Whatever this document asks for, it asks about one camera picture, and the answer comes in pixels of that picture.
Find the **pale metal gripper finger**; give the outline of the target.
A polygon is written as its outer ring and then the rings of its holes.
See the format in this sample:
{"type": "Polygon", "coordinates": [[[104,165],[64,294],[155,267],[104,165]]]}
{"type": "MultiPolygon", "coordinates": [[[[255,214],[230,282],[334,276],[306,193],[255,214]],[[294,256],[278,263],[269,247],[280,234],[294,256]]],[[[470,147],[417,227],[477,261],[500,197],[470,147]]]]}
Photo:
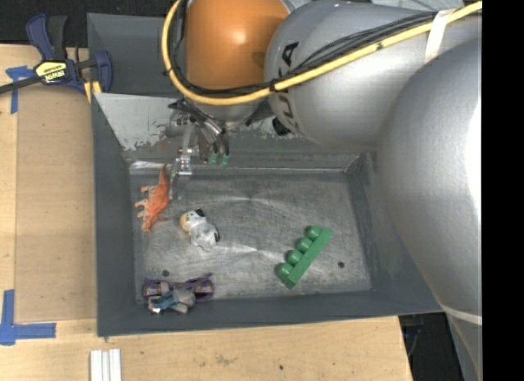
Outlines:
{"type": "Polygon", "coordinates": [[[174,161],[169,179],[170,200],[180,200],[183,197],[184,190],[192,175],[191,159],[189,157],[180,157],[174,161]]]}

